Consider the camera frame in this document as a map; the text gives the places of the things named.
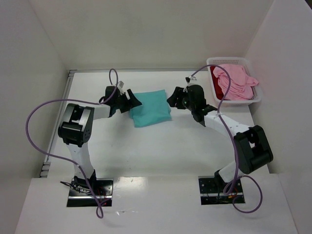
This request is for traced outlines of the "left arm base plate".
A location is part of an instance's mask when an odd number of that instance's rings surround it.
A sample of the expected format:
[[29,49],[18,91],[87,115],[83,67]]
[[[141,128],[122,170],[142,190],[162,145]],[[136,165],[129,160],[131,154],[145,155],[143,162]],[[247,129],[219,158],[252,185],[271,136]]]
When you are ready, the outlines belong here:
[[[69,187],[69,194],[67,198],[66,207],[96,207],[97,202],[94,196],[90,192],[88,186],[75,185],[72,179],[71,183],[62,182],[62,184]],[[98,178],[93,191],[99,201],[101,207],[111,207],[113,199],[113,185],[114,180],[112,178]]]

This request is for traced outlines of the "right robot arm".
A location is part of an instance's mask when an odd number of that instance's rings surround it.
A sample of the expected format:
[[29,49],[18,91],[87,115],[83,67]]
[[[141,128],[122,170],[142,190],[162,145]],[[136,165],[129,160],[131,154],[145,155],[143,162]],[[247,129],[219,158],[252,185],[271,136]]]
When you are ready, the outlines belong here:
[[233,183],[237,179],[249,175],[273,160],[264,129],[259,125],[252,127],[241,124],[207,104],[200,85],[176,87],[167,102],[170,107],[189,110],[197,123],[231,140],[234,161],[214,174],[215,182],[223,189],[223,193],[228,194],[232,191]]

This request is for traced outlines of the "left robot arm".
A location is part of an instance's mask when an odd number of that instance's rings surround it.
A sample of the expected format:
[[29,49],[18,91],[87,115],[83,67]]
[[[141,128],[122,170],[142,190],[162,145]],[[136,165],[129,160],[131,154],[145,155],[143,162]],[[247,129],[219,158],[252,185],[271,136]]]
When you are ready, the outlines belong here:
[[121,113],[130,111],[142,103],[128,89],[126,92],[121,86],[108,86],[105,95],[99,99],[99,104],[80,106],[69,103],[66,106],[62,121],[58,127],[58,136],[67,146],[71,160],[74,163],[74,181],[71,187],[97,190],[99,183],[96,171],[91,164],[88,150],[88,141],[91,138],[93,121],[112,117],[117,110]]

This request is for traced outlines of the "teal t shirt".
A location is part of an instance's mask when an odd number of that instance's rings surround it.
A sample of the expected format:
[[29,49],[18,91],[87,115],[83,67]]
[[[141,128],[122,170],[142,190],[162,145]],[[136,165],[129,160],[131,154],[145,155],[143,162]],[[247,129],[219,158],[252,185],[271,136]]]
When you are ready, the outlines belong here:
[[172,120],[165,90],[134,93],[134,96],[142,103],[129,111],[129,117],[133,120],[135,128]]

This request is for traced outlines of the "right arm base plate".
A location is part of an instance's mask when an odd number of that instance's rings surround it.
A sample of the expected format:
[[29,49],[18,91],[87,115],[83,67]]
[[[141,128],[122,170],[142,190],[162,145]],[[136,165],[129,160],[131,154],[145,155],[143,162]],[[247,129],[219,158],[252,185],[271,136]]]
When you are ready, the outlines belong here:
[[199,177],[198,183],[201,205],[232,204],[233,200],[238,204],[245,203],[240,179],[229,195],[223,194],[223,187],[218,187],[212,176]]

